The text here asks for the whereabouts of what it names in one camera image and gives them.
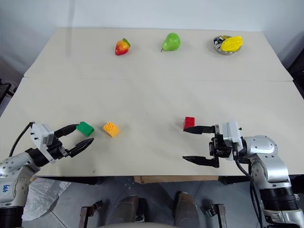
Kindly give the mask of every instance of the yellow lego brick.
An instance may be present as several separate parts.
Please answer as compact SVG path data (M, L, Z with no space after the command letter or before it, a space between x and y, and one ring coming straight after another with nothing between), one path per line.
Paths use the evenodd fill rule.
M113 123L108 122L103 129L107 132L111 137L115 137L119 133L119 129Z

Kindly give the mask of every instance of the silver bowl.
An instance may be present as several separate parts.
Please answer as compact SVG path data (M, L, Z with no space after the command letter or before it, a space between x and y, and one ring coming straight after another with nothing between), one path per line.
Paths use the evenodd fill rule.
M238 50L236 51L223 51L220 49L220 46L222 45L222 43L224 42L225 39L230 38L231 36L226 36L226 35L220 35L214 38L213 40L213 46L216 49L217 52L219 52L222 55L232 55L234 53L237 53L241 47L239 47Z

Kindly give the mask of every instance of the gray floor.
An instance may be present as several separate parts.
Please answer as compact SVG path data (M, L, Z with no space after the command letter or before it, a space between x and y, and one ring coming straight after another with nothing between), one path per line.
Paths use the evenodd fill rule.
M138 195L146 198L149 207L149 221L173 225L172 212L177 191L186 191L194 197L198 208L210 203L226 206L228 228L257 228L257 218L253 210L248 182L223 185L218 181L173 182L141 185L132 177L105 178L101 185L72 183L58 201L44 216L23 222L24 228L77 228L82 206L90 206L103 200L101 211L89 218L88 228L105 224L111 207L121 199ZM217 217L204 217L201 227L218 228Z

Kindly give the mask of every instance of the lego brick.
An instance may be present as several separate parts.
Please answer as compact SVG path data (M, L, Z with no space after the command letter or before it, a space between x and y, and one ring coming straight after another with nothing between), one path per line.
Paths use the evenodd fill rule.
M80 122L76 129L84 134L86 137L89 137L93 133L94 128L88 125L86 122Z
M188 127L194 127L195 126L195 118L194 117L185 117L184 120L184 129Z
M107 132L111 137L115 137L119 133L119 129L112 122L108 122L103 129Z

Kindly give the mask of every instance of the red strawberry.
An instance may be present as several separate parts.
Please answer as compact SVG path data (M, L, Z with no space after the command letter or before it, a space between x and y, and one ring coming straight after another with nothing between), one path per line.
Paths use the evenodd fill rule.
M131 44L127 41L127 39L123 38L123 40L119 40L116 44L115 54L123 55L129 51Z

